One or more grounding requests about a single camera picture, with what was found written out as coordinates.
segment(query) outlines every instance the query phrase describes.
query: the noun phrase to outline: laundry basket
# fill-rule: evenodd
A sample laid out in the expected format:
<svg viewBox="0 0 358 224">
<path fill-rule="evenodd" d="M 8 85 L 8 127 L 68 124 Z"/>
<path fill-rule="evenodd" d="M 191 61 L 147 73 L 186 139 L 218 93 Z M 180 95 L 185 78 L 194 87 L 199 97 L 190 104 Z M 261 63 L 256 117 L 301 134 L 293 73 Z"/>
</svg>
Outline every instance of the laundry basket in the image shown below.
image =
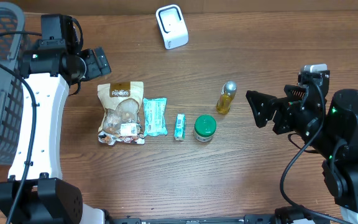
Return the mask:
<svg viewBox="0 0 358 224">
<path fill-rule="evenodd" d="M 0 33 L 24 30 L 24 14 L 15 4 L 0 2 Z M 15 69 L 16 58 L 25 46 L 20 34 L 0 37 L 0 63 Z M 0 68 L 0 164 L 12 164 L 23 111 L 21 82 Z"/>
</svg>

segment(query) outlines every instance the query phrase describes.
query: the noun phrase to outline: snack bag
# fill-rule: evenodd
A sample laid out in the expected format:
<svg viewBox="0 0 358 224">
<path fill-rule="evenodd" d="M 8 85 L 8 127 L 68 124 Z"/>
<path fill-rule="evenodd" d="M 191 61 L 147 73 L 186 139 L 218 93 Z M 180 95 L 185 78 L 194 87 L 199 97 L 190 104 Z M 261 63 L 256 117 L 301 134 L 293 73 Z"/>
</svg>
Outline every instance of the snack bag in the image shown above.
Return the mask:
<svg viewBox="0 0 358 224">
<path fill-rule="evenodd" d="M 110 146 L 117 141 L 144 144 L 143 127 L 137 115 L 142 106 L 143 91 L 143 82 L 98 85 L 98 97 L 104 108 L 99 142 Z"/>
<path fill-rule="evenodd" d="M 165 107 L 167 106 L 166 98 L 143 99 L 144 126 L 146 130 L 144 136 L 167 135 L 165 127 Z"/>
</svg>

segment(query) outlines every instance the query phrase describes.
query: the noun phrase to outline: green lid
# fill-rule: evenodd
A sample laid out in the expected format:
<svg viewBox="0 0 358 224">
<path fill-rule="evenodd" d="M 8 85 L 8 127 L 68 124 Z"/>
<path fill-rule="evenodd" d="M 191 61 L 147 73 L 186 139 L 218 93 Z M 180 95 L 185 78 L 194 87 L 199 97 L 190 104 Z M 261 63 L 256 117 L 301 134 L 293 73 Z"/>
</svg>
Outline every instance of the green lid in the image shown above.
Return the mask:
<svg viewBox="0 0 358 224">
<path fill-rule="evenodd" d="M 197 118 L 196 123 L 194 124 L 194 129 L 201 137 L 210 137 L 216 131 L 216 121 L 210 115 L 201 115 Z"/>
</svg>

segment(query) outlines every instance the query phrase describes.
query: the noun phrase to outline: wooden table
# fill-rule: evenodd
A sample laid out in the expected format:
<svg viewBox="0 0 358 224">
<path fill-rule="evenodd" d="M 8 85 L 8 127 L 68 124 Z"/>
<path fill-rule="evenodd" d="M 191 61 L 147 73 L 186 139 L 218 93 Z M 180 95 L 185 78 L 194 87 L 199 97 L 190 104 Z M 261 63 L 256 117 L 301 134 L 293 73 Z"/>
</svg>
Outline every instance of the wooden table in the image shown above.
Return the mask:
<svg viewBox="0 0 358 224">
<path fill-rule="evenodd" d="M 246 91 L 284 96 L 284 85 L 294 85 L 300 67 L 309 63 L 331 70 L 328 102 L 335 91 L 358 89 L 358 11 L 187 14 L 190 41 L 175 50 L 164 49 L 154 15 L 76 18 L 84 48 L 103 46 L 112 74 L 84 83 L 79 95 L 67 99 L 63 179 L 80 188 L 86 204 L 113 217 L 230 217 L 287 206 L 278 183 L 297 149 L 287 135 L 273 133 L 272 122 L 255 126 Z M 40 31 L 39 15 L 27 15 L 26 30 Z M 235 80 L 238 91 L 223 116 L 215 104 L 227 80 Z M 146 98 L 168 99 L 168 135 L 147 137 L 144 146 L 100 144 L 103 108 L 96 87 L 127 81 L 143 81 Z M 173 139 L 178 113 L 187 117 L 184 142 Z M 192 136 L 201 114 L 218 122 L 210 143 Z M 322 161 L 302 155 L 285 188 L 294 201 L 338 217 Z M 0 182 L 8 169 L 0 166 Z"/>
</svg>

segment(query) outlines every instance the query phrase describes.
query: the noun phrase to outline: silver cap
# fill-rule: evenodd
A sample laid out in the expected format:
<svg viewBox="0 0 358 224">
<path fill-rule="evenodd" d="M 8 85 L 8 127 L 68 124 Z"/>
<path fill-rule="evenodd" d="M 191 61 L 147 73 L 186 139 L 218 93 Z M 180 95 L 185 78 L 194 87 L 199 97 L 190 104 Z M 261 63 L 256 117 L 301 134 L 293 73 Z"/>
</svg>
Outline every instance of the silver cap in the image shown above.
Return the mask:
<svg viewBox="0 0 358 224">
<path fill-rule="evenodd" d="M 236 94 L 237 84 L 235 83 L 235 81 L 230 80 L 226 84 L 224 84 L 223 91 L 228 94 Z"/>
</svg>

